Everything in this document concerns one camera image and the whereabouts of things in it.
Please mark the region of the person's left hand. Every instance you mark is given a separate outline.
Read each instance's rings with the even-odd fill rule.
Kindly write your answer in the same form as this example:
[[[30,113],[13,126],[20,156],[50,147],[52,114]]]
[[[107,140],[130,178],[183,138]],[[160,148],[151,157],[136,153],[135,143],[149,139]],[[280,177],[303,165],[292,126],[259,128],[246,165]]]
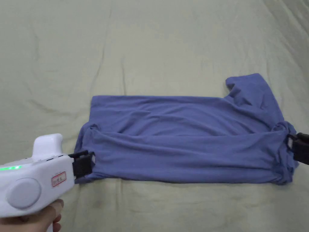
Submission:
[[[0,219],[1,232],[46,232],[50,225],[53,232],[61,230],[60,220],[64,201],[57,199],[36,214]]]

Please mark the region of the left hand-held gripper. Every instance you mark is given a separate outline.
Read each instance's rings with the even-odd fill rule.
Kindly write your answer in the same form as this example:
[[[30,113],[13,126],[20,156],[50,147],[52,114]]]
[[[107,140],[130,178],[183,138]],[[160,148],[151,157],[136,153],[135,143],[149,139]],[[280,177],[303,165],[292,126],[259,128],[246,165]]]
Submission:
[[[75,178],[92,173],[94,152],[62,151],[63,136],[35,139],[33,153],[0,167],[0,217],[37,213],[73,188]]]

